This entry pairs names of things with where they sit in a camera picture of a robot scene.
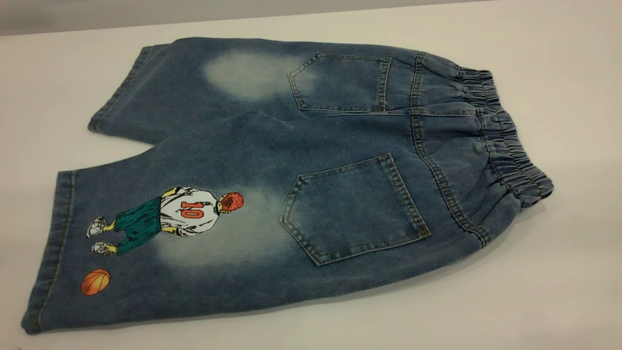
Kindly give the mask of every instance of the stitching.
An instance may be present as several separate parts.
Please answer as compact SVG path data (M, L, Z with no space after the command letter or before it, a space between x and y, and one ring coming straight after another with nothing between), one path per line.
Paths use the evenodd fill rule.
M518 163L516 162L516 153L512 150L512 147L510 147L510 145L508 144L507 141L507 136L504 135L503 133L500 133L501 135L501 140L503 141L503 144L505 146L505 148L508 150L508 152L510 153L510 158L512 159L512 164L514 164L514 166L518 169L518 171L520 171L525 178L533 185L535 185L536 190L538 191L538 195L540 197L543 196L544 191L542 190L542 188L540 187L540 184L529 174L527 173L520 165L518 165Z
M387 110L387 100L386 100L386 92L387 92L387 80L389 79L389 67L391 66L391 58L388 61L384 61L382 63L382 70L380 71L380 79L378 80L378 91L376 95L378 96L378 106L382 106L380 108L381 111Z
M425 55L425 53L420 53L415 60L415 79L412 92L413 94L416 94L416 96L411 96L411 108L413 111L411 115L413 142L417 153L419 154L419 157L425 164L428 165L428 168L430 168L430 170L432 171L432 174L434 175L434 178L439 185L441 195L443 195L445 204L449 208L449 211L452 213L454 219L456 219L456 221L458 222L458 225L460 225L460 227L462 227L462 229L466 230L467 232L475 234L480 239L482 246L486 246L492 241L490 234L483 227L477 227L466 218L466 215L462 212L460 206L458 205L457 199L453 195L447 178L443 174L438 164L436 164L429 156L425 148L423 135L421 132L421 119L419 115L414 113L414 107L416 107L419 103L419 85L421 81L421 76L423 75L423 72L421 71L421 65Z
M437 116L439 118L442 117L471 117L471 116L477 116L477 112L476 111L468 111L468 110L447 110L447 111L431 111L431 110L425 110L422 108L415 108L413 110L410 110L408 108L404 108L403 111L402 110L396 110L395 112L392 111L384 111L384 112L370 112L370 111L361 111L361 113L336 113L336 114L324 114L324 115L319 115L319 116L315 116L314 118L328 118L328 117L338 117L338 116L356 116L356 115L363 115L363 116L411 116L411 113L416 113L418 115L425 115L425 116Z
M58 263L60 262L60 254L62 253L63 245L65 243L65 237L67 236L67 231L69 229L69 216L70 216L71 207L72 207L72 199L73 199L73 171L70 172L69 174L69 194L68 194L68 201L67 201L67 214L65 215L65 229L63 230L63 234L60 237L60 242L58 245L58 255L56 256L56 263L54 264L54 270L52 271L52 281L50 282L50 285L47 287L47 291L45 292L43 303L41 304L41 307L39 308L37 312L37 317L36 317L37 326L39 327L41 332L45 331L45 329L41 325L41 312L43 311L43 308L45 307L45 304L47 303L47 300L50 297L50 291L52 290L52 285L56 281L57 272L58 272Z
M477 235L481 243L484 246L486 246L488 243L492 241L489 233L484 228L477 227L474 224L472 224L470 221L468 221L468 219L462 212L461 208L458 206L458 202L449 187L449 182L447 181L447 178L442 173L440 167L429 156L429 154L427 153L427 150L425 149L425 146L423 145L423 139L421 138L422 135L420 132L421 130L420 119L416 117L415 115L413 115L411 120L412 120L413 134L415 135L415 147L417 149L417 152L419 153L419 156L421 157L421 159L428 165L428 167L432 171L432 174L434 175L434 178L436 179L437 184L439 185L440 192L443 195L443 198L445 199L445 203L447 207L449 208L449 211L452 213L453 217L456 219L456 221L458 222L460 227L462 227L462 229Z
M102 107L99 111L97 111L96 116L97 119L93 122L93 129L97 132L101 132L99 130L100 121L108 114L108 112L117 104L117 102L121 99L123 93L127 90L129 84L132 82L140 68L147 62L149 55L151 54L151 49L153 46L145 47L141 50L141 53L136 58L132 69L129 71L127 77L123 80L119 88L114 92L113 96L106 102L104 107Z
M497 169L496 165L493 162L493 151L490 149L490 145L484 140L484 137L482 137L482 136L480 136L480 141L484 144L484 147L486 147L486 150L488 151L488 162L490 163L491 168L493 168L494 174L497 175L497 178L499 179L499 182L503 186L505 186L505 188L508 190L508 192L512 192L511 186L501 176L499 170Z
M403 201L408 214L411 218L412 223L414 224L414 229L416 236L413 235L403 235L400 237L393 237L384 240L379 240L378 242L366 242L358 245L349 245L348 250L352 249L362 249L362 252L352 253L352 252L344 252L343 250L337 250L334 252L321 252L319 249L312 244L305 235L298 229L293 222L289 220L289 217L294 208L294 203L298 199L300 192L302 191L302 187L305 185L305 178L312 177L325 177L334 174L343 174L354 170L359 170L362 168L368 168L370 166L374 166L376 164L381 165L383 168L387 169L388 177L393 183L395 190L397 191L398 197ZM316 173L308 173L298 176L294 186L290 190L288 195L288 199L286 201L285 207L283 208L283 212L281 215L281 224L285 226L292 236L298 241L300 246L307 252L307 254L313 259L313 261L317 265L324 265L326 263L331 263L339 260L343 260L350 257L355 257L357 255L361 255L368 252L373 252L377 250L388 249L392 247L397 247L400 245L408 244L411 242L415 242L417 240L426 238L430 236L432 233L425 225L423 218L420 216L419 211L414 205L410 194L406 189L406 185L404 184L399 171L393 161L393 158L390 153L384 154L382 156L374 157L371 159L366 159L360 162L348 164L346 166L341 166L338 168L328 169L324 171L319 171ZM345 256L340 258L331 258L337 254L345 254Z
M516 153L513 151L512 147L510 147L510 144L508 143L508 136L514 136L516 133L515 132L511 132L511 133L505 133L503 131L503 126L501 125L500 122L500 117L499 114L503 112L503 110L501 108L495 108L495 106L490 106L490 101L492 100L490 94L489 94L489 90L493 89L494 87L489 87L486 86L484 84L484 81L482 79L482 71L477 71L477 77L478 77L478 82L479 85L481 87L481 91L484 94L484 99L486 100L486 104L489 106L489 108L491 108L494 111L494 115L495 115L495 120L494 122L500 125L500 132L499 135L501 137L501 142L503 143L503 146L506 150L508 150L508 153L510 155L510 160L512 162L512 164L514 165L514 167L516 167L516 169L523 174L523 176L525 177L525 179L527 179L528 182L530 182L531 184L535 185L536 190L538 191L538 195L540 195L542 197L542 194L544 193L544 191L542 190L540 184L538 184L538 182L530 175L528 174L517 162L517 156ZM524 203L524 199L522 198L522 196L519 195L518 193L518 186L515 186L514 188L512 188L512 186L508 186L508 184L505 183L505 180L503 179L504 177L502 177L497 171L496 171L496 167L494 165L493 159L492 159L492 153L490 153L490 149L488 148L488 145L486 145L486 149L489 150L489 154L490 154L490 164L492 165L493 169L495 169L495 173L497 174L497 176L499 177L499 180L506 185L506 187L508 187L509 192L512 192L514 194L515 197L517 197L520 201L521 204Z
M304 102L301 94L300 88L296 84L296 77L301 74L304 70L310 67L315 62L319 61L322 57L326 59L333 60L364 60L364 61L377 61L382 65L382 69L380 71L380 76L378 80L378 91L376 92L376 99L378 104L376 106L321 106L321 105L313 105ZM296 100L296 105L300 110L334 110L334 111L371 111L371 112L379 112L386 111L386 82L388 79L389 73L389 65L391 63L390 57L367 57L367 56L349 56L349 55L336 55L336 54L324 54L321 52L317 52L315 55L311 56L305 63L298 66L295 70L291 71L287 77L289 83L292 87L292 93L294 94L294 99Z

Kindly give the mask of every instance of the white jersey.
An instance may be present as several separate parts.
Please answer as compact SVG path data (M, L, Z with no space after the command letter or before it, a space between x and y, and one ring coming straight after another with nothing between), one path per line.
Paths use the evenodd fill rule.
M182 237L203 233L218 219L217 203L211 192L181 187L177 193L162 198L160 226L176 227Z

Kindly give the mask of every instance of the printed cartoon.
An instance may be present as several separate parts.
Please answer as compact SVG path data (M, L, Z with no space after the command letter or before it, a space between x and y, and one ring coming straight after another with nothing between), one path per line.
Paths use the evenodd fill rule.
M110 224L103 216L97 217L86 231L86 237L124 230L127 237L120 243L96 242L91 247L91 251L98 254L122 255L161 231L181 237L201 234L214 226L220 214L230 213L243 204L244 199L237 192L223 194L216 200L208 191L187 186L173 187L161 197L120 212Z

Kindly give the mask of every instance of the basketball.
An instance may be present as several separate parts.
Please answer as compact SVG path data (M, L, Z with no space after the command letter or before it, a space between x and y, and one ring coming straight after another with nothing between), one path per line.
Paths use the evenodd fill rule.
M95 295L101 292L110 282L110 272L103 268L93 270L82 281L82 294Z

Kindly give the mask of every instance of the blue denim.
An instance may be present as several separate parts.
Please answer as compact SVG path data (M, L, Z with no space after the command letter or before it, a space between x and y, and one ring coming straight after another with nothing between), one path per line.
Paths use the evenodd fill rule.
M553 189L490 72L395 47L145 47L89 129L155 146L58 174L28 333L386 285L487 246Z

